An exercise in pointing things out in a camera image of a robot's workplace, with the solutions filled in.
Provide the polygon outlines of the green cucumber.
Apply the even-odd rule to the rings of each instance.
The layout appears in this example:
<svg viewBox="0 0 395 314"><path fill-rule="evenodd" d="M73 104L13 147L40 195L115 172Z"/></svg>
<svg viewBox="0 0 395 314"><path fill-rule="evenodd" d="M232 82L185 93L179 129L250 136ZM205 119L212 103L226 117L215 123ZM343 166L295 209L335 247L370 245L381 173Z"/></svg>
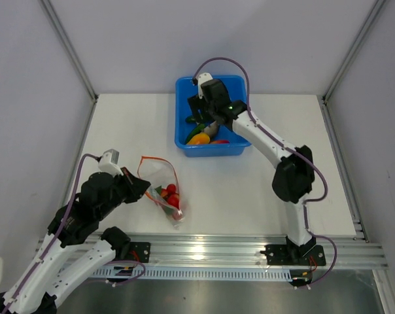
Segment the green cucumber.
<svg viewBox="0 0 395 314"><path fill-rule="evenodd" d="M193 124L193 123L196 123L196 119L191 115L185 119L185 122L188 124Z"/></svg>

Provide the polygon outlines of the grey toy fish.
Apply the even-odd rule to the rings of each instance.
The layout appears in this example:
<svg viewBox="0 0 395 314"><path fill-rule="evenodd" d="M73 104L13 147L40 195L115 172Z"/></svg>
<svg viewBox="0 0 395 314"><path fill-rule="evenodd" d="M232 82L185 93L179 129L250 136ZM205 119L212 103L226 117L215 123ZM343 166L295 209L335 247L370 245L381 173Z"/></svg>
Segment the grey toy fish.
<svg viewBox="0 0 395 314"><path fill-rule="evenodd" d="M218 134L218 131L220 129L220 126L218 125L218 123L216 121L208 124L207 126L205 126L202 130L202 132L206 135L208 135L211 139L216 137Z"/></svg>

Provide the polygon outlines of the clear orange zip top bag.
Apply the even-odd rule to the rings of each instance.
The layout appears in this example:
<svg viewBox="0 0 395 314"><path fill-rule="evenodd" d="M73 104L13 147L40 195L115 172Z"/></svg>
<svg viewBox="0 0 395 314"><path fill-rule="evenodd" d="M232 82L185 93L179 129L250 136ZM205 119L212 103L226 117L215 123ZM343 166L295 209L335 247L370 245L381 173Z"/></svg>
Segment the clear orange zip top bag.
<svg viewBox="0 0 395 314"><path fill-rule="evenodd" d="M186 218L188 204L173 164L164 158L142 156L137 176L150 183L146 197L160 208L174 228Z"/></svg>

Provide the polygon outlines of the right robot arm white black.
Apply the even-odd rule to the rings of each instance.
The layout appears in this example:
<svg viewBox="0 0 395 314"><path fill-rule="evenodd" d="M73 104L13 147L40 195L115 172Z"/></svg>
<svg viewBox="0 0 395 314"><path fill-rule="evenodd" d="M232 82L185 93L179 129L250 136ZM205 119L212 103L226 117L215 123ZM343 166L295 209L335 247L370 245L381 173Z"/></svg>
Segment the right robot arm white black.
<svg viewBox="0 0 395 314"><path fill-rule="evenodd" d="M286 254L291 262L303 263L316 245L306 227L305 208L315 180L311 149L305 145L295 147L271 131L245 102L231 100L221 80L204 73L193 78L192 84L197 86L198 93L188 98L188 104L195 119L210 118L246 139L275 169L271 185L275 195L285 204Z"/></svg>

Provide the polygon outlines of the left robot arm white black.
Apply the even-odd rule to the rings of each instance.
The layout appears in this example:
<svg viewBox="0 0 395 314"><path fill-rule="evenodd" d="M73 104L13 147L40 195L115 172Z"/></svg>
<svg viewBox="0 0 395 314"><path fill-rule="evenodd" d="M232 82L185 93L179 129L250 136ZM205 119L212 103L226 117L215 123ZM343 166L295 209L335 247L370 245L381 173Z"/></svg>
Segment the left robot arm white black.
<svg viewBox="0 0 395 314"><path fill-rule="evenodd" d="M0 313L56 313L59 306L97 269L108 263L143 266L121 229L107 228L94 246L70 266L69 257L118 206L139 201L150 183L122 168L117 175L97 172L75 189L56 212L41 248L21 278L0 292Z"/></svg>

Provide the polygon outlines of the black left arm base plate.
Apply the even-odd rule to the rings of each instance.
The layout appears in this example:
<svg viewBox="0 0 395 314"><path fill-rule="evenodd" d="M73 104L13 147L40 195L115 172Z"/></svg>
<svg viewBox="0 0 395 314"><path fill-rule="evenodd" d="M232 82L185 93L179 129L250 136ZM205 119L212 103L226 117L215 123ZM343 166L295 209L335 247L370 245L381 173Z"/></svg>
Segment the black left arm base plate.
<svg viewBox="0 0 395 314"><path fill-rule="evenodd" d="M150 259L151 243L131 242L126 256L127 260L134 260L141 263L148 263Z"/></svg>

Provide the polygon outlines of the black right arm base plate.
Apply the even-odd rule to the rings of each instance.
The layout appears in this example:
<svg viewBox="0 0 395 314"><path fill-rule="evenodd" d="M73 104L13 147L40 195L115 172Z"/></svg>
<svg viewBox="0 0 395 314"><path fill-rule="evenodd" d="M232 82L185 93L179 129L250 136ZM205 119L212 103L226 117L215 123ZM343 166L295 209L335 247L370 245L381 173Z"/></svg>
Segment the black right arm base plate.
<svg viewBox="0 0 395 314"><path fill-rule="evenodd" d="M325 266L326 257L321 245L295 247L293 245L266 245L260 254L264 255L270 266Z"/></svg>

